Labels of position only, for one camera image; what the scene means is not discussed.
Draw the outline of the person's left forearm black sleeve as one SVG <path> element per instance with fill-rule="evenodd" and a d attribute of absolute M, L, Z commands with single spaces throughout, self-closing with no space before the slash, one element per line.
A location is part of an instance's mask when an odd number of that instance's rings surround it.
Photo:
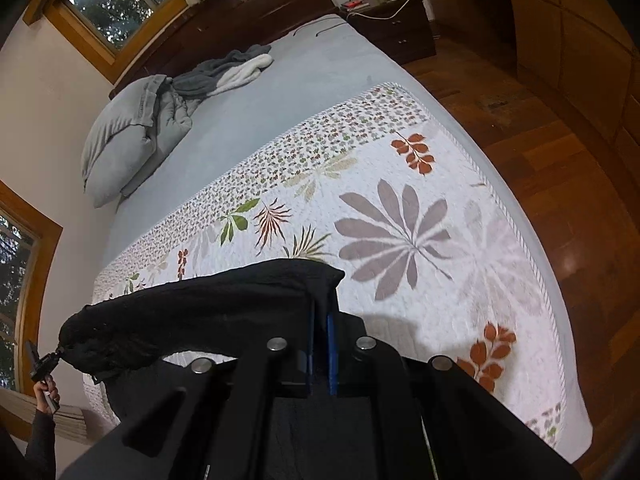
<path fill-rule="evenodd" d="M 35 411 L 32 435 L 25 452 L 29 479 L 54 480 L 56 478 L 55 423 L 51 415 Z"/>

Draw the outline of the person's left hand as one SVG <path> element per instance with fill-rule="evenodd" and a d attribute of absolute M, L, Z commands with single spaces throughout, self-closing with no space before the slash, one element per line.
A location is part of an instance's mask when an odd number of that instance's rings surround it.
<path fill-rule="evenodd" d="M 58 411 L 58 404 L 60 404 L 60 393 L 52 376 L 48 375 L 40 382 L 35 382 L 34 393 L 36 409 L 52 417 Z"/>

